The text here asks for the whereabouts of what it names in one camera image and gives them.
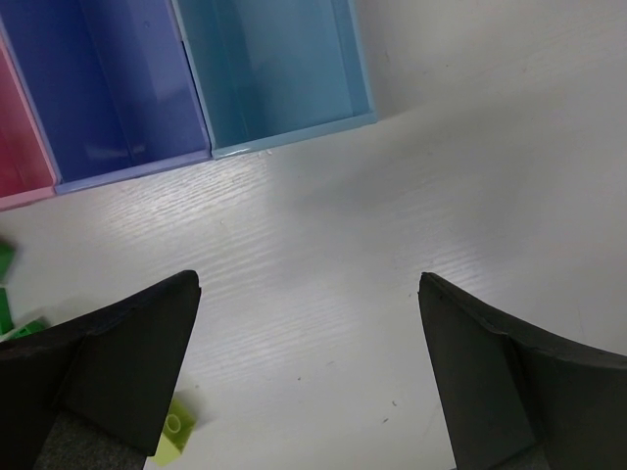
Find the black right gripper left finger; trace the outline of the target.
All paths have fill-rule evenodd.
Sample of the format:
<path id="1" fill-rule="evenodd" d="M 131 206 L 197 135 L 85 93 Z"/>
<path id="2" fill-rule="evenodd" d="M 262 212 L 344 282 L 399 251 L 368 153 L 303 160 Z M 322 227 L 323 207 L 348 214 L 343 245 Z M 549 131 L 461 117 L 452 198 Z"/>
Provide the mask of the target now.
<path id="1" fill-rule="evenodd" d="M 184 270 L 1 344 L 4 469 L 141 469 L 155 454 L 201 299 Z"/>

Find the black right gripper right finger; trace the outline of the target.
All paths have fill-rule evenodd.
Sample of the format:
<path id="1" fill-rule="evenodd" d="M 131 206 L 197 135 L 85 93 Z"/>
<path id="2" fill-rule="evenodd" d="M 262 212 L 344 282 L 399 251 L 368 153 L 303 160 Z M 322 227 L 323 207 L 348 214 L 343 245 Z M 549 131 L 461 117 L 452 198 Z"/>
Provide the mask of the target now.
<path id="1" fill-rule="evenodd" d="M 425 340 L 458 469 L 623 469 L 626 358 L 425 272 Z"/>

